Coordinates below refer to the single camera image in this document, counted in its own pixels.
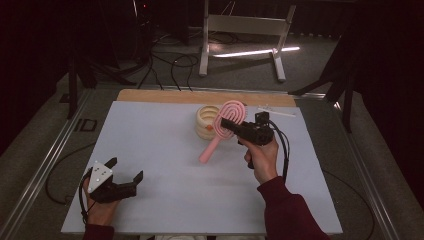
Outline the black tripod stand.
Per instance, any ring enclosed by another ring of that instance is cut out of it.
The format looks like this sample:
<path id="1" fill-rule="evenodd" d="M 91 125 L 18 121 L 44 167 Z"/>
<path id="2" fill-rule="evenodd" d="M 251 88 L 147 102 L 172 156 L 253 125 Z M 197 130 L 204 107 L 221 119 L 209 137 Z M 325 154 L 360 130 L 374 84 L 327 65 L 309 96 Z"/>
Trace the black tripod stand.
<path id="1" fill-rule="evenodd" d="M 97 63 L 93 59 L 79 54 L 76 50 L 72 50 L 68 59 L 68 98 L 69 104 L 68 119 L 71 119 L 78 109 L 78 80 L 81 80 L 85 88 L 95 88 L 97 80 L 93 71 L 97 70 L 102 74 L 112 78 L 122 85 L 133 86 L 134 83 L 109 70 L 105 66 Z"/>
<path id="2" fill-rule="evenodd" d="M 348 133 L 351 133 L 351 110 L 354 90 L 355 44 L 350 45 L 344 37 L 338 40 L 333 53 L 324 67 L 317 81 L 300 89 L 292 90 L 290 95 L 302 96 L 320 86 L 330 83 L 324 99 L 330 103 L 337 103 L 344 96 L 342 107 L 342 124 Z"/>

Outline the person's right hand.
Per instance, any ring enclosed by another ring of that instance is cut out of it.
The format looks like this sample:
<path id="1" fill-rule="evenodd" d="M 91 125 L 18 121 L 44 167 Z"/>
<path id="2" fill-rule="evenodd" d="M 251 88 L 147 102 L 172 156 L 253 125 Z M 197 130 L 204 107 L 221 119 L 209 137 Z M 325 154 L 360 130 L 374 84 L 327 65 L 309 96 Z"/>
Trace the person's right hand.
<path id="1" fill-rule="evenodd" d="M 247 148 L 244 160 L 254 166 L 254 176 L 259 184 L 272 180 L 278 176 L 276 163 L 279 145 L 275 139 L 266 145 L 255 145 L 241 137 L 239 142 Z"/>

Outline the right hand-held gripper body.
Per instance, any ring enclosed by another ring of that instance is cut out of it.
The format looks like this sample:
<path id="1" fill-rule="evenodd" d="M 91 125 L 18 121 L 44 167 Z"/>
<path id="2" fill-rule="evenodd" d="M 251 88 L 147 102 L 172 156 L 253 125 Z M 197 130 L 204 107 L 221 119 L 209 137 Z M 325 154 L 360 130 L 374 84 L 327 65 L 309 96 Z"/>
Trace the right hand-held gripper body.
<path id="1" fill-rule="evenodd" d="M 274 111 L 271 108 L 260 108 L 254 115 L 253 122 L 244 121 L 238 126 L 237 135 L 259 146 L 270 143 L 274 134 L 277 134 L 283 143 L 288 143 L 285 133 L 271 120 L 272 115 L 294 117 L 294 114 Z"/>

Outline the pink hairbrush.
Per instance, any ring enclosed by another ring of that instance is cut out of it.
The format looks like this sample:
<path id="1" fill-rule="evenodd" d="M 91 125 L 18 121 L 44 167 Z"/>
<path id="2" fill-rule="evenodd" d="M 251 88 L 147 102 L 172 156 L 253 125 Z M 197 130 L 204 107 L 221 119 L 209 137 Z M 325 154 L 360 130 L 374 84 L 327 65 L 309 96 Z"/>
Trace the pink hairbrush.
<path id="1" fill-rule="evenodd" d="M 229 100 L 225 102 L 219 109 L 214 121 L 213 129 L 215 137 L 199 156 L 201 163 L 207 163 L 222 140 L 228 140 L 233 137 L 234 133 L 221 126 L 223 120 L 229 120 L 236 125 L 241 124 L 246 119 L 246 107 L 238 100 Z"/>

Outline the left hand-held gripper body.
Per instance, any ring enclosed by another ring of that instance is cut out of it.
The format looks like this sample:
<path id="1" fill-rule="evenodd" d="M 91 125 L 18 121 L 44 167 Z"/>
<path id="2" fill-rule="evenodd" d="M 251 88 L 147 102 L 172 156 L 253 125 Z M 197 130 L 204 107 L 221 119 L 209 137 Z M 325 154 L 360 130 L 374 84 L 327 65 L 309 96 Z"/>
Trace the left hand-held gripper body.
<path id="1" fill-rule="evenodd" d="M 123 184 L 114 183 L 112 168 L 107 168 L 103 163 L 96 161 L 89 174 L 88 193 L 96 202 L 111 203 L 137 195 L 137 185 L 133 181 Z"/>

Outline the white board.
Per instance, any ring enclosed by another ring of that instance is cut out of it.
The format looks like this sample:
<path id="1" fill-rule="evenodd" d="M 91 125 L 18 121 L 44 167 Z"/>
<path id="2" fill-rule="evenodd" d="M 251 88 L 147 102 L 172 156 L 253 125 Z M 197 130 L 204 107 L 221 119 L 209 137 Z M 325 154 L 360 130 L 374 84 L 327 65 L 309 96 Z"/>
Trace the white board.
<path id="1" fill-rule="evenodd" d="M 141 170 L 137 196 L 122 200 L 115 231 L 128 234 L 265 235 L 264 200 L 256 190 L 244 146 L 220 142 L 206 164 L 198 161 L 209 141 L 194 127 L 201 104 L 112 103 L 87 167 L 117 157 L 117 183 Z M 342 233 L 333 200 L 297 107 L 266 106 L 288 137 L 286 186 L 303 196 L 320 228 Z"/>

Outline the aluminium rail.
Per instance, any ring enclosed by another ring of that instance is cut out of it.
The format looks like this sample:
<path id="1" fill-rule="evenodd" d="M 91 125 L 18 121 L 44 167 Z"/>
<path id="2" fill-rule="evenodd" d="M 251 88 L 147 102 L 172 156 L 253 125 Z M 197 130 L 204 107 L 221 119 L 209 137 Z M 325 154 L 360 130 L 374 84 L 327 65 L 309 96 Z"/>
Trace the aluminium rail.
<path id="1" fill-rule="evenodd" d="M 75 110 L 75 113 L 63 125 L 48 153 L 44 157 L 37 171 L 31 177 L 23 193 L 18 199 L 18 202 L 13 208 L 13 211 L 8 216 L 3 227 L 0 229 L 0 240 L 13 240 L 13 237 L 16 235 L 39 192 L 41 191 L 41 188 L 47 179 L 47 175 L 52 170 L 54 164 L 57 162 L 62 150 L 68 142 L 73 129 L 75 128 L 84 108 L 87 105 L 87 102 L 90 100 L 93 93 L 93 90 L 83 91 L 80 99 L 77 102 L 78 106 Z"/>
<path id="2" fill-rule="evenodd" d="M 367 169 L 367 166 L 363 161 L 363 158 L 353 138 L 353 135 L 347 132 L 342 123 L 342 110 L 340 104 L 336 102 L 331 103 L 330 106 L 338 118 L 338 125 L 342 129 L 342 132 L 344 133 L 344 136 L 348 143 L 349 149 L 353 156 L 353 165 L 355 166 L 358 177 L 367 196 L 368 203 L 371 207 L 371 212 L 374 219 L 378 222 L 378 225 L 380 226 L 381 232 L 385 240 L 399 240 L 398 232 L 392 222 L 391 217 L 389 216 L 386 205 L 376 188 L 376 185 Z"/>

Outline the person's left hand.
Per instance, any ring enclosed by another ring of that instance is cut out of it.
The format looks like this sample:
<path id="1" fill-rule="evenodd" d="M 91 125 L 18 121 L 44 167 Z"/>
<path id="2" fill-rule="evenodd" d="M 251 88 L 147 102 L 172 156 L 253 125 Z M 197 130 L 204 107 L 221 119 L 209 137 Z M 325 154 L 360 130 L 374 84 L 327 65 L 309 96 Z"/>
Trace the person's left hand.
<path id="1" fill-rule="evenodd" d="M 83 182 L 83 191 L 87 202 L 87 223 L 99 226 L 110 226 L 112 224 L 119 201 L 111 203 L 97 203 L 88 193 L 89 180 Z"/>

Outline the white metal stand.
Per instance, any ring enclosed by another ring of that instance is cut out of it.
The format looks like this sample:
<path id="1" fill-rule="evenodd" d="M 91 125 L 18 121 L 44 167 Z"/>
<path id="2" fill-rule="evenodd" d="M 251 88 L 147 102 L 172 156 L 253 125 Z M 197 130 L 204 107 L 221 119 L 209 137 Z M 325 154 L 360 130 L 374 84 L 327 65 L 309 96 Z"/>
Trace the white metal stand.
<path id="1" fill-rule="evenodd" d="M 274 48 L 267 50 L 267 53 L 272 57 L 277 79 L 280 82 L 285 82 L 287 78 L 283 67 L 282 52 L 292 24 L 296 6 L 290 5 L 287 16 L 284 19 L 277 19 L 211 14 L 209 11 L 209 1 L 210 0 L 204 0 L 202 27 L 203 46 L 201 49 L 199 75 L 204 77 L 208 74 L 209 33 L 211 31 L 272 35 L 278 36 L 279 42 Z"/>

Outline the cream ribbed holder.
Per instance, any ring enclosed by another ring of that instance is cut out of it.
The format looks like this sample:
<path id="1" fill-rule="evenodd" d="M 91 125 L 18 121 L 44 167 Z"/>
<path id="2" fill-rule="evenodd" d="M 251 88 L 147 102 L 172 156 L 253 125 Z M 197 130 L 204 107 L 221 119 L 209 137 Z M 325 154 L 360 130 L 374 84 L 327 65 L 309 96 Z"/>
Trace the cream ribbed holder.
<path id="1" fill-rule="evenodd" d="M 205 105 L 197 110 L 195 131 L 201 139 L 212 140 L 215 137 L 213 123 L 218 111 L 219 108 L 213 105 Z"/>

